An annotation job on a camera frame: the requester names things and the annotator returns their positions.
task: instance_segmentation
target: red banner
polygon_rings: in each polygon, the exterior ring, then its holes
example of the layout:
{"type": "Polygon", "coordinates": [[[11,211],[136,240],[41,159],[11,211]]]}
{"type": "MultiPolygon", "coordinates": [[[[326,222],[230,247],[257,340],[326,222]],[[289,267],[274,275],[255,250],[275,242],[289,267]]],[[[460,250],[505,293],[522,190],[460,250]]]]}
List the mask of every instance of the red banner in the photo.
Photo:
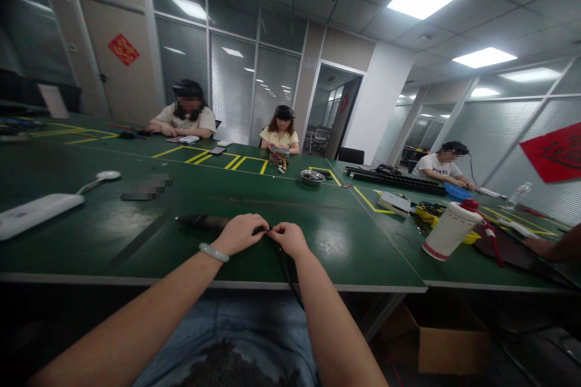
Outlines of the red banner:
{"type": "Polygon", "coordinates": [[[109,48],[126,66],[131,65],[139,57],[139,52],[121,33],[109,43],[109,48]]]}
{"type": "Polygon", "coordinates": [[[545,183],[581,177],[581,123],[521,142],[545,183]]]}

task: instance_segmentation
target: door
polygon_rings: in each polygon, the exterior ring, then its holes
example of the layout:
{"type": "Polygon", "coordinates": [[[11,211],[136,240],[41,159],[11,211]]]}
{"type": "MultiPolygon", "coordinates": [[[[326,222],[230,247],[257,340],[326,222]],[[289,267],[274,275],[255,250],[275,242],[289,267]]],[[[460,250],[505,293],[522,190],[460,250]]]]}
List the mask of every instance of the door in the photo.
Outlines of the door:
{"type": "Polygon", "coordinates": [[[116,121],[137,125],[159,113],[145,16],[92,0],[81,0],[85,21],[99,66],[111,116],[116,121]],[[139,54],[125,57],[124,62],[109,48],[118,35],[139,54]]]}
{"type": "Polygon", "coordinates": [[[353,103],[355,102],[355,97],[357,96],[360,84],[361,77],[356,77],[343,85],[343,95],[341,96],[339,107],[337,107],[335,122],[333,122],[333,130],[331,130],[327,149],[325,150],[326,158],[335,159],[337,156],[341,142],[343,142],[345,129],[347,128],[347,123],[349,122],[353,103]]]}

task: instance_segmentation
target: black cable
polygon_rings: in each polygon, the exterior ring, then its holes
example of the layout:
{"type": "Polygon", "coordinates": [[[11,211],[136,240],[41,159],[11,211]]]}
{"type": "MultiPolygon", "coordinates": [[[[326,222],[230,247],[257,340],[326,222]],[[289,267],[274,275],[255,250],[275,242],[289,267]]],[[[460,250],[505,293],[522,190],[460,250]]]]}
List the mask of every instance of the black cable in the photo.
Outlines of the black cable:
{"type": "Polygon", "coordinates": [[[468,155],[470,156],[470,173],[472,174],[472,181],[474,181],[474,184],[478,186],[478,183],[474,178],[474,169],[472,169],[472,155],[470,153],[468,153],[468,155]]]}
{"type": "Polygon", "coordinates": [[[297,289],[295,288],[294,284],[291,281],[291,274],[289,273],[289,265],[287,264],[288,256],[284,252],[282,246],[278,247],[278,252],[280,252],[280,260],[281,260],[281,263],[283,264],[284,274],[286,275],[286,282],[289,284],[289,287],[290,287],[292,294],[295,296],[295,299],[297,300],[298,304],[301,306],[301,308],[304,311],[303,301],[302,301],[300,295],[298,294],[297,289]]]}

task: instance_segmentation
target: metal bowl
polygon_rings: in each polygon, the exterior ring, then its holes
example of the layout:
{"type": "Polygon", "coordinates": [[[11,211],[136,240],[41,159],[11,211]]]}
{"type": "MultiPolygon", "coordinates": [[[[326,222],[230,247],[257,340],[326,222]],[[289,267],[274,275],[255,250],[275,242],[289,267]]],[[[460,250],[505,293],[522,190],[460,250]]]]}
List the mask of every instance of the metal bowl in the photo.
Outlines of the metal bowl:
{"type": "Polygon", "coordinates": [[[318,186],[326,180],[323,174],[317,171],[311,171],[310,169],[301,171],[301,176],[303,181],[309,186],[318,186]]]}

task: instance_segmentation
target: white thermos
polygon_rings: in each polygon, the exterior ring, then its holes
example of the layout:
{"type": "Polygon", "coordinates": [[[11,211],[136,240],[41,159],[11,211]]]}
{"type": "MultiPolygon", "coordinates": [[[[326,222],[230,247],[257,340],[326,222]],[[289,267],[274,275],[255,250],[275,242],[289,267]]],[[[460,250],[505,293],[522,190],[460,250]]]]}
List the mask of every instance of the white thermos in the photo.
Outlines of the white thermos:
{"type": "Polygon", "coordinates": [[[422,245],[424,251],[436,260],[446,261],[475,225],[486,224],[482,216],[472,211],[478,208],[477,202],[465,200],[462,204],[466,208],[458,203],[448,204],[422,245]]]}

